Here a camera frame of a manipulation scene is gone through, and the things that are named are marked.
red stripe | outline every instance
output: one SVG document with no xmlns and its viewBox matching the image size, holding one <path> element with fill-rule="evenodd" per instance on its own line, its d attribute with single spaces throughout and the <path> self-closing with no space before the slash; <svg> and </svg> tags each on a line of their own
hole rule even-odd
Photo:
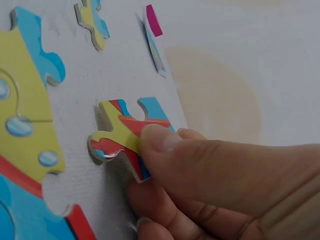
<svg viewBox="0 0 320 240">
<path fill-rule="evenodd" d="M 142 129 L 149 124 L 159 124 L 165 128 L 169 128 L 171 125 L 169 121 L 163 119 L 146 119 L 145 121 L 138 121 L 132 116 L 119 116 L 119 119 L 137 137 L 140 136 Z"/>
<path fill-rule="evenodd" d="M 24 174 L 1 155 L 0 174 L 4 175 L 10 181 L 19 185 L 29 193 L 43 199 L 41 184 Z"/>
<path fill-rule="evenodd" d="M 96 240 L 89 222 L 78 204 L 73 205 L 72 211 L 65 217 L 77 240 Z"/>
<path fill-rule="evenodd" d="M 122 112 L 122 109 L 121 109 L 121 107 L 120 107 L 120 104 L 119 104 L 118 100 L 110 100 L 109 102 L 110 102 L 122 115 L 124 114 L 124 113 Z"/>
<path fill-rule="evenodd" d="M 115 154 L 119 151 L 124 151 L 133 170 L 136 172 L 139 179 L 141 181 L 144 180 L 144 177 L 142 175 L 142 171 L 140 168 L 138 154 L 136 152 L 108 138 L 100 138 L 99 144 L 100 144 L 100 148 L 96 148 L 96 149 L 103 151 L 105 154 Z"/>
</svg>

yellow area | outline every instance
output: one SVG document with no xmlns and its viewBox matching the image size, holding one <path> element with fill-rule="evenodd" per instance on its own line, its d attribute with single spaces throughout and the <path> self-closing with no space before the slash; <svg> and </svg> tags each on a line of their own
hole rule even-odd
<svg viewBox="0 0 320 240">
<path fill-rule="evenodd" d="M 47 173 L 65 169 L 47 92 L 16 28 L 8 33 L 0 32 L 0 46 L 0 78 L 10 89 L 8 98 L 0 99 L 0 155 L 41 184 Z M 21 116 L 51 121 L 33 122 L 30 136 L 11 135 L 6 129 L 6 121 L 17 116 L 18 103 Z M 39 154 L 44 151 L 58 155 L 55 166 L 45 167 L 39 163 Z"/>
<path fill-rule="evenodd" d="M 119 116 L 122 115 L 121 112 L 119 112 L 109 101 L 101 102 L 99 107 L 101 111 L 103 111 L 104 116 L 109 119 L 113 131 L 97 131 L 91 136 L 91 139 L 97 142 L 99 142 L 101 138 L 110 139 L 138 153 L 139 138 L 120 121 Z"/>
<path fill-rule="evenodd" d="M 0 31 L 0 69 L 10 74 L 18 89 L 18 105 L 6 108 L 30 121 L 52 121 L 46 87 L 17 27 Z"/>
<path fill-rule="evenodd" d="M 90 30 L 91 40 L 94 47 L 97 50 L 104 50 L 106 48 L 106 44 L 104 38 L 101 36 L 95 25 L 94 16 L 92 14 L 91 0 L 82 0 L 82 3 L 83 7 L 79 3 L 74 5 L 78 23 L 80 26 Z"/>
</svg>

pink piece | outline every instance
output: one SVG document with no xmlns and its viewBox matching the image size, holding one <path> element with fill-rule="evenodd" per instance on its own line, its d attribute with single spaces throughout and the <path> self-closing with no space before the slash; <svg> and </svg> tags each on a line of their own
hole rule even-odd
<svg viewBox="0 0 320 240">
<path fill-rule="evenodd" d="M 159 25 L 154 8 L 152 7 L 151 4 L 146 6 L 146 17 L 148 18 L 148 22 L 149 22 L 150 28 L 151 28 L 154 36 L 155 37 L 161 36 L 163 33 L 162 33 L 161 27 Z"/>
</svg>

blue water droplet illustration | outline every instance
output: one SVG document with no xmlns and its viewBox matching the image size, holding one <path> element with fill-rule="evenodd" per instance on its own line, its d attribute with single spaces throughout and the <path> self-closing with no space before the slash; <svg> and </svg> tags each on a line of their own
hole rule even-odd
<svg viewBox="0 0 320 240">
<path fill-rule="evenodd" d="M 0 100 L 6 99 L 10 95 L 10 88 L 5 80 L 0 78 Z"/>
<path fill-rule="evenodd" d="M 39 155 L 38 160 L 42 166 L 52 167 L 58 163 L 59 157 L 54 151 L 44 151 Z"/>
<path fill-rule="evenodd" d="M 15 137 L 27 137 L 34 132 L 34 126 L 26 118 L 11 117 L 5 123 L 6 130 Z"/>
</svg>

multicolored puzzle piece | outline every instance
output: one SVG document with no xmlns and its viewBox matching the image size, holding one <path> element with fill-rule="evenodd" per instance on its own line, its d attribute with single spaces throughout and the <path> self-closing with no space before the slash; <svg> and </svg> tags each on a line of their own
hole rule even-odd
<svg viewBox="0 0 320 240">
<path fill-rule="evenodd" d="M 166 77 L 166 56 L 157 41 L 157 37 L 163 35 L 163 32 L 151 4 L 143 11 L 143 23 L 156 70 L 161 76 Z"/>
<path fill-rule="evenodd" d="M 22 7 L 11 15 L 13 29 L 0 31 L 0 239 L 94 240 L 79 206 L 56 216 L 43 199 L 45 175 L 65 170 L 46 85 L 66 72 L 42 49 L 40 17 Z"/>
<path fill-rule="evenodd" d="M 105 49 L 104 39 L 110 38 L 107 24 L 102 20 L 98 11 L 101 10 L 101 0 L 82 0 L 83 6 L 74 5 L 78 24 L 91 32 L 91 40 L 94 47 L 99 50 Z"/>
<path fill-rule="evenodd" d="M 102 162 L 112 160 L 123 151 L 127 156 L 127 165 L 140 183 L 150 178 L 138 149 L 141 130 L 148 124 L 174 129 L 155 97 L 140 98 L 138 103 L 146 113 L 145 121 L 134 119 L 122 99 L 101 102 L 100 110 L 109 120 L 113 131 L 97 131 L 89 137 L 88 146 L 92 155 Z"/>
</svg>

